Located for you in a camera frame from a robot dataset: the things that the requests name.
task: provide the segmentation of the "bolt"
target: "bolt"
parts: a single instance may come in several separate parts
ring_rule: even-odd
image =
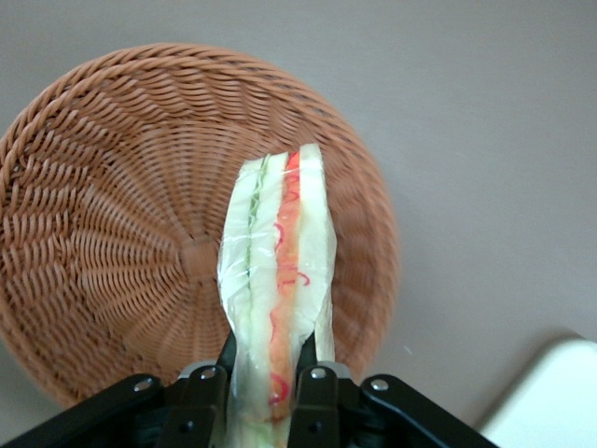
[[[151,378],[145,378],[145,380],[140,381],[136,385],[134,385],[133,390],[135,392],[141,392],[142,390],[147,390],[153,385],[153,380]]]
[[[214,378],[214,377],[215,377],[215,369],[213,367],[205,369],[204,371],[201,372],[202,380],[209,380],[210,378]]]
[[[314,380],[321,380],[322,378],[326,378],[326,370],[322,369],[321,367],[316,367],[311,371],[311,377]]]
[[[388,390],[390,388],[390,385],[388,385],[387,381],[378,378],[377,380],[371,381],[371,387],[373,387],[373,390],[383,392],[385,390]]]

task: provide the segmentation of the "wrapped sandwich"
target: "wrapped sandwich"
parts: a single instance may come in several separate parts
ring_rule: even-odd
[[[247,161],[232,192],[218,261],[237,343],[227,446],[284,447],[305,340],[334,360],[330,286],[336,237],[319,146]]]

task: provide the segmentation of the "gray surface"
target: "gray surface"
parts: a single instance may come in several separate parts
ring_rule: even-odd
[[[113,49],[251,53],[321,92],[382,163],[404,269],[372,371],[474,423],[548,337],[597,340],[594,1],[120,3],[0,0],[0,130]],[[58,408],[0,362],[1,441]]]

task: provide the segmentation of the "woven basket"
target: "woven basket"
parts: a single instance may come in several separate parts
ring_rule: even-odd
[[[134,372],[173,381],[229,331],[215,266],[243,161],[316,141],[338,235],[339,361],[359,377],[396,297],[380,172],[321,96],[227,49],[152,45],[84,63],[0,140],[5,341],[74,404]]]

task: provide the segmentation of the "white object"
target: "white object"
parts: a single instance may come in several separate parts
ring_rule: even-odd
[[[597,343],[548,350],[480,432],[501,448],[597,446]]]

